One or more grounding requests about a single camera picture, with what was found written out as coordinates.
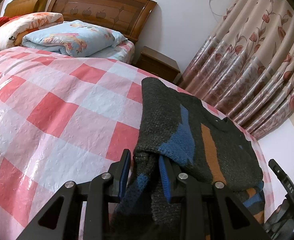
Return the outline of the dark striped knit sweater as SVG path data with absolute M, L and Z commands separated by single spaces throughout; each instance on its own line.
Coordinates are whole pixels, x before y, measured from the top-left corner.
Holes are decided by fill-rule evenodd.
M 234 123 L 154 77 L 142 80 L 142 99 L 133 173 L 112 218 L 113 239 L 178 239 L 181 205 L 165 198 L 159 174 L 162 156 L 198 181 L 225 183 L 263 224 L 263 172 L 251 143 Z

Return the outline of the black tripod stand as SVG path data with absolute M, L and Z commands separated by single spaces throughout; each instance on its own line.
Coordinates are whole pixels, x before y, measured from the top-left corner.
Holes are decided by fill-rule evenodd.
M 274 159 L 270 159 L 268 166 L 285 188 L 286 195 L 263 228 L 271 239 L 290 239 L 294 235 L 294 183 Z

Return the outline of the pink checkered bed cover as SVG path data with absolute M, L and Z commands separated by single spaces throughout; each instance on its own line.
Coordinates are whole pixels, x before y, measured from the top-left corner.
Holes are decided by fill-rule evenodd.
M 128 149 L 126 194 L 147 77 L 190 95 L 113 59 L 0 52 L 0 239 L 19 239 L 67 181 L 91 181 Z

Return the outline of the pink floral curtain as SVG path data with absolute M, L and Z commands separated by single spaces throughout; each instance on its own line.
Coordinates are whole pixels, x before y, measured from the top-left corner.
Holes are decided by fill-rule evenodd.
M 179 85 L 257 139 L 294 112 L 294 10 L 287 0 L 234 0 Z

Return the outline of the dark wooden nightstand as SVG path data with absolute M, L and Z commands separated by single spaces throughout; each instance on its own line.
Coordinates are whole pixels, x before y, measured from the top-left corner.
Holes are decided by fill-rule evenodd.
M 144 46 L 136 62 L 136 67 L 160 77 L 170 83 L 175 83 L 180 70 L 175 60 Z

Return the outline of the floral mattress sheet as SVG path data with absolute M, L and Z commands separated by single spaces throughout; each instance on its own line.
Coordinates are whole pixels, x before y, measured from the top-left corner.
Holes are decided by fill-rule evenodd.
M 123 41 L 114 48 L 107 47 L 101 51 L 98 51 L 89 57 L 105 58 L 121 61 L 127 64 L 131 64 L 135 54 L 135 45 L 129 40 Z

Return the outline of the light blue floral folded quilt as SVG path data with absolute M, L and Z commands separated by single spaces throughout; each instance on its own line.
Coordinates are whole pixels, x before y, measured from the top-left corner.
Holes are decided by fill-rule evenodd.
M 75 20 L 33 31 L 22 38 L 21 45 L 71 57 L 88 57 L 126 40 L 119 31 Z

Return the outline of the orange floral white folded quilt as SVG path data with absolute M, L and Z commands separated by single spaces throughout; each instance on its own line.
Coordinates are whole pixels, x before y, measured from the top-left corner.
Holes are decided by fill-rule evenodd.
M 0 27 L 0 51 L 20 46 L 25 35 L 63 21 L 63 15 L 56 12 L 34 12 L 17 17 Z

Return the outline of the glossy brown wooden headboard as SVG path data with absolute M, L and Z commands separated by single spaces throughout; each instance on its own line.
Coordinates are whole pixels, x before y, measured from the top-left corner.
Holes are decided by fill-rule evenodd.
M 136 43 L 156 4 L 152 0 L 51 0 L 47 11 L 61 13 L 66 21 L 119 31 Z

